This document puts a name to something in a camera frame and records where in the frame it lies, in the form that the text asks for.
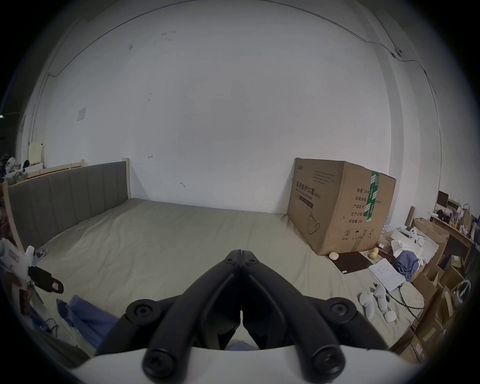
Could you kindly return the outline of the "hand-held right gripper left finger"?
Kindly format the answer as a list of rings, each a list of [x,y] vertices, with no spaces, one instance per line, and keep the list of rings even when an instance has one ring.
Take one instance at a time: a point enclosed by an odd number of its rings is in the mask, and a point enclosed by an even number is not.
[[[187,374],[192,347],[220,348],[218,334],[226,346],[240,324],[241,250],[231,251],[224,260],[201,275],[181,295],[161,300],[138,299],[130,303],[98,347],[95,356],[146,349],[141,371],[153,383],[181,383]],[[214,311],[222,293],[233,289],[232,325],[215,331],[208,342],[201,322]]]

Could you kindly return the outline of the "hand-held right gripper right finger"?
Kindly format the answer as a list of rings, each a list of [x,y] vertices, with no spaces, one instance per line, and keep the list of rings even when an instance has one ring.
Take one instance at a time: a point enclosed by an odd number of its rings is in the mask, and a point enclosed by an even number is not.
[[[329,383],[339,377],[347,362],[341,345],[388,351],[354,302],[305,296],[248,250],[242,252],[242,289],[245,319],[250,316],[247,300],[253,298],[265,300],[279,316],[279,330],[267,331],[264,346],[294,345],[302,375],[310,383]]]

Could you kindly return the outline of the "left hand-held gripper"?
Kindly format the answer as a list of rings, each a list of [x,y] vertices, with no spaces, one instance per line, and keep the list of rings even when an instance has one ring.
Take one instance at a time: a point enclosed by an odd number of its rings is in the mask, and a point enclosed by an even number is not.
[[[4,291],[11,291],[12,286],[19,289],[34,290],[29,268],[34,266],[35,249],[29,245],[26,251],[18,249],[9,239],[1,238],[1,286]],[[63,294],[63,283],[51,273],[37,269],[37,287],[45,292]]]

